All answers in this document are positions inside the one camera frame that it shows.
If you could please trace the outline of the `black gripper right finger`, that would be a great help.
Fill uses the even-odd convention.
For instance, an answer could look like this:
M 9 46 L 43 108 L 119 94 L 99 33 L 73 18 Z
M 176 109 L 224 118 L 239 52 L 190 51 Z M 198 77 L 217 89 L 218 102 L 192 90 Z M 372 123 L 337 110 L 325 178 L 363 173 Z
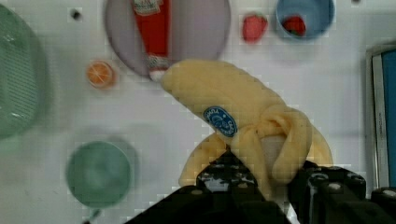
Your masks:
M 361 175 L 338 166 L 306 161 L 288 197 L 300 224 L 396 224 L 395 188 L 367 193 Z

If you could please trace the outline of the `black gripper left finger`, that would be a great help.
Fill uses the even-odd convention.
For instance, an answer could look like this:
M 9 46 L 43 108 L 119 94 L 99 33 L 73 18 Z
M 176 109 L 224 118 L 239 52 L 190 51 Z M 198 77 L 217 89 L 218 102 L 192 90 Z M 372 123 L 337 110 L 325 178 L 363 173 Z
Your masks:
M 226 151 L 182 187 L 125 224 L 291 224 L 264 199 L 249 169 Z

